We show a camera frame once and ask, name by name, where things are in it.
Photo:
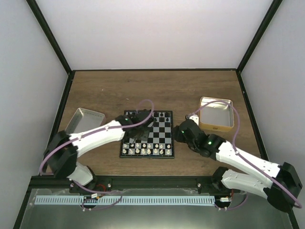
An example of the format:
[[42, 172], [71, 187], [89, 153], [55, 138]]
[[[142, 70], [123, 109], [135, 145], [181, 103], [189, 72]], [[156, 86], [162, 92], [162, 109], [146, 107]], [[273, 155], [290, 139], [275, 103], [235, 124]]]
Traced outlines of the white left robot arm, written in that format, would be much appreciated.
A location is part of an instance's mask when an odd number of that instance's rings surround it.
[[153, 109], [136, 111], [134, 114], [120, 115], [114, 120], [95, 129], [68, 134], [58, 132], [44, 152], [40, 165], [43, 175], [45, 164], [51, 169], [55, 178], [68, 178], [91, 193], [97, 188], [97, 178], [94, 172], [78, 162], [85, 153], [111, 142], [126, 138], [136, 138], [142, 130], [153, 122]]

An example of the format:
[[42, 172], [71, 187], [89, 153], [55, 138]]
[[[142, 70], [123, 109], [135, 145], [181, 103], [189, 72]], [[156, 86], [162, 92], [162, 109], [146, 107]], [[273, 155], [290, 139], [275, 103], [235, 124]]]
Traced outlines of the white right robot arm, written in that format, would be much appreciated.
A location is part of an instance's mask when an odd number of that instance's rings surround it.
[[282, 212], [301, 209], [298, 201], [302, 183], [293, 165], [282, 165], [255, 157], [215, 134], [206, 134], [194, 120], [187, 119], [173, 129], [177, 142], [203, 157], [226, 163], [240, 170], [235, 172], [221, 167], [214, 173], [212, 188], [217, 192], [238, 189], [266, 199]]

